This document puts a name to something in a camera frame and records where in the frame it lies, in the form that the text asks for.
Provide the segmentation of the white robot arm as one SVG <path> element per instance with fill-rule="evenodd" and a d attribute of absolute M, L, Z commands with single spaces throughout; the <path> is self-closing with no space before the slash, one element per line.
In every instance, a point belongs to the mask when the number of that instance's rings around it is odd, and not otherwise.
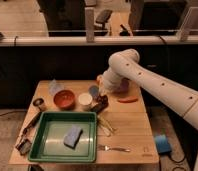
<path fill-rule="evenodd" d="M 135 49 L 113 53 L 109 67 L 101 77 L 102 92 L 116 92 L 124 78 L 157 98 L 198 130 L 198 91 L 149 71 L 138 64 L 140 55 Z M 198 154 L 194 166 L 198 171 Z"/>

